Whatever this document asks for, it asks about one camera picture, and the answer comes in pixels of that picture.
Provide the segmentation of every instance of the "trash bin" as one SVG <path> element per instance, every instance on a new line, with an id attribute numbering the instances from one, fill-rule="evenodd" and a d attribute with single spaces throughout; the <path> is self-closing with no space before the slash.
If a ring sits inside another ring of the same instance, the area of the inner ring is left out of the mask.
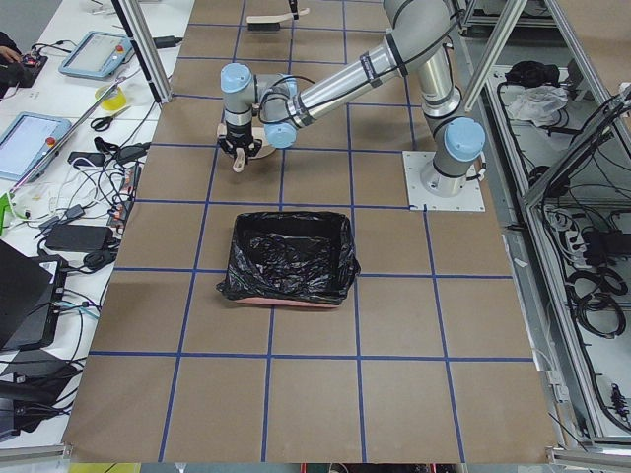
<path id="1" fill-rule="evenodd" d="M 217 289 L 250 304 L 340 305 L 360 272 L 351 226 L 333 212 L 257 212 L 235 220 Z"/>

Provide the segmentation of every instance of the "metal base plate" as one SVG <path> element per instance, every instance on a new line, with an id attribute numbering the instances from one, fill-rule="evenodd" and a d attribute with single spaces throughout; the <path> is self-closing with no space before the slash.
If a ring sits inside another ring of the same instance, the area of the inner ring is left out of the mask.
<path id="1" fill-rule="evenodd" d="M 405 182 L 407 184 L 407 201 L 410 210 L 441 210 L 452 212 L 484 212 L 484 200 L 480 191 L 480 183 L 470 180 L 462 192 L 455 197 L 439 197 L 428 191 L 421 183 L 421 170 L 434 159 L 435 153 L 404 151 Z M 471 167 L 467 176 L 476 175 Z"/>

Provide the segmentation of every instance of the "green object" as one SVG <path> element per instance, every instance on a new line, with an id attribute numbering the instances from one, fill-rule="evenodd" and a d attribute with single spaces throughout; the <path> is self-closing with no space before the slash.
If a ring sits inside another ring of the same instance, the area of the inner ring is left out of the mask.
<path id="1" fill-rule="evenodd" d="M 5 212 L 11 212 L 11 202 L 9 201 L 9 192 L 0 197 L 0 235 L 4 230 L 4 214 Z"/>

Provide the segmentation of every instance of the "person's hand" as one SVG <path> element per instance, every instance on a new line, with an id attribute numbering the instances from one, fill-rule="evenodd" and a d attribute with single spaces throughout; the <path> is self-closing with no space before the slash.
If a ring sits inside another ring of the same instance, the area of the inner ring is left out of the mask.
<path id="1" fill-rule="evenodd" d="M 7 46 L 0 46 L 0 56 L 4 57 L 9 62 L 20 62 L 22 59 L 20 54 Z"/>

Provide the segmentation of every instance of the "scissors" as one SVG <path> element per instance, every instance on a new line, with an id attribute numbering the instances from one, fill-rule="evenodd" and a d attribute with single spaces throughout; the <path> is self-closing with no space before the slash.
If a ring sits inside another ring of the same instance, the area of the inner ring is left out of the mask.
<path id="1" fill-rule="evenodd" d="M 114 121 L 114 119 L 117 118 L 119 115 L 121 115 L 124 111 L 127 111 L 128 108 L 129 106 L 126 106 L 125 108 L 122 108 L 121 110 L 119 110 L 113 115 L 101 116 L 99 118 L 95 118 L 94 120 L 90 122 L 90 128 L 92 128 L 95 131 L 109 130 L 109 128 L 111 127 L 111 123 Z"/>

